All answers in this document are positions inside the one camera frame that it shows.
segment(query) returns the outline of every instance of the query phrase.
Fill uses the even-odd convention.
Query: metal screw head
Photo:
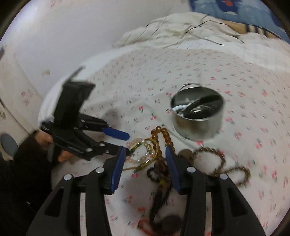
[[[105,169],[103,168],[103,167],[98,167],[98,168],[96,168],[96,172],[98,173],[98,174],[100,174],[100,173],[103,173],[105,171]]]
[[[220,178],[223,180],[226,180],[228,178],[228,176],[224,173],[220,174]]]
[[[66,174],[66,175],[64,176],[64,180],[68,181],[68,180],[70,180],[72,177],[73,177],[73,176],[72,176],[71,174]]]
[[[196,169],[195,169],[193,166],[189,166],[189,167],[187,168],[187,171],[188,171],[189,173],[194,173],[194,172],[196,171]]]

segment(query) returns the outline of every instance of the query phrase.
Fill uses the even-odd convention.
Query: jewelry
[[[150,157],[151,158],[154,157],[154,153],[152,152],[152,146],[149,143],[147,143],[143,138],[136,138],[128,144],[128,148],[131,148],[130,149],[131,154],[133,154],[135,150],[141,145],[144,145],[146,147],[147,153],[145,154],[145,156],[142,156],[139,160],[134,160],[131,158],[131,156],[127,157],[126,159],[129,161],[129,163],[139,164],[143,163],[144,161],[146,161],[146,159]]]
[[[153,204],[149,211],[148,223],[151,226],[151,231],[153,231],[153,235],[173,235],[175,232],[181,229],[182,220],[179,216],[170,215],[160,220],[158,223],[154,221],[155,216],[157,215],[159,210],[167,202],[172,187],[168,166],[166,165],[164,158],[162,157],[162,151],[160,150],[158,133],[163,134],[166,146],[171,146],[173,151],[175,151],[173,147],[173,142],[171,141],[170,135],[166,128],[161,128],[160,126],[157,126],[151,131],[151,138],[157,143],[156,145],[153,145],[153,149],[155,150],[155,153],[157,153],[157,160],[154,164],[154,167],[151,167],[147,170],[147,176],[151,179],[151,181],[158,182],[159,186],[156,193],[154,194]],[[166,224],[168,225],[169,220],[171,220],[172,224],[176,227],[171,228],[168,231],[168,229],[166,228]],[[144,223],[142,220],[139,221],[138,227],[144,231]]]
[[[153,145],[157,146],[158,143],[156,142],[156,140],[151,139],[151,138],[146,138],[145,141],[150,141]],[[125,168],[123,169],[123,171],[125,170],[134,170],[134,172],[137,172],[139,170],[142,170],[143,168],[145,168],[146,166],[150,165],[152,162],[154,162],[157,159],[157,153],[159,151],[159,147],[156,149],[154,156],[152,159],[147,159],[145,162],[143,162],[142,164],[140,164],[137,167],[129,167],[129,168]]]
[[[151,138],[155,139],[157,143],[159,143],[158,133],[163,134],[166,146],[171,146],[172,150],[175,151],[175,148],[173,147],[173,142],[171,141],[170,134],[168,133],[167,129],[161,128],[160,126],[157,126],[155,129],[151,130]],[[162,156],[162,151],[160,150],[160,146],[159,146],[158,156]]]
[[[192,166],[194,166],[194,160],[196,159],[197,154],[200,153],[200,152],[210,152],[212,154],[215,154],[216,156],[219,156],[219,158],[221,159],[220,166],[215,168],[214,172],[208,174],[209,176],[219,177],[219,175],[222,174],[222,173],[228,174],[228,173],[232,173],[232,172],[235,172],[235,171],[243,171],[245,173],[244,180],[239,182],[239,183],[237,183],[237,184],[235,184],[235,185],[237,187],[240,187],[240,186],[246,185],[247,182],[249,181],[249,178],[251,176],[251,172],[250,172],[250,170],[248,168],[246,168],[244,166],[236,166],[236,167],[230,168],[228,170],[223,170],[223,167],[226,164],[226,160],[225,160],[224,154],[222,152],[218,151],[218,150],[211,149],[209,147],[201,147],[198,150],[192,152],[189,149],[184,149],[184,150],[180,151],[178,155],[179,156],[183,156],[184,158],[187,158],[190,161],[192,161],[191,164],[192,164]]]

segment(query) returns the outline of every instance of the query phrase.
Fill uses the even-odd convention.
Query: blue gripper pad
[[[125,160],[126,160],[126,150],[124,147],[122,147],[111,177],[110,191],[112,193],[114,193],[115,190],[118,188]]]
[[[176,154],[172,151],[170,146],[167,146],[165,149],[165,155],[173,187],[178,193],[180,193],[181,185],[179,180],[179,173],[173,159],[173,155]]]
[[[110,127],[103,128],[102,132],[105,135],[108,135],[108,136],[111,136],[113,138],[117,138],[117,139],[120,139],[120,140],[127,141],[130,138],[130,135],[128,133],[120,131],[120,130],[117,130],[117,129],[113,129],[113,128],[110,128]]]

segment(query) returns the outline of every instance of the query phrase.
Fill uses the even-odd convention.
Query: metal can
[[[220,101],[219,104],[215,104],[213,107],[206,106],[211,109],[210,116],[201,119],[189,119],[177,112],[177,109],[186,107],[202,97],[211,95],[218,95]],[[213,138],[222,126],[224,106],[225,100],[217,91],[202,87],[200,84],[185,84],[171,99],[174,127],[182,137],[192,141],[203,141]]]

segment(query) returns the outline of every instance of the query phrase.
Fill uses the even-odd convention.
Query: human hand
[[[52,136],[41,130],[38,130],[34,137],[36,142],[38,142],[39,145],[43,148],[47,148],[51,143],[53,143]]]
[[[52,136],[48,133],[41,131],[41,130],[36,132],[35,140],[43,148],[48,148],[48,146],[53,143]],[[72,153],[62,150],[60,155],[57,157],[57,159],[59,162],[63,162],[63,161],[70,159],[73,156],[74,155]]]

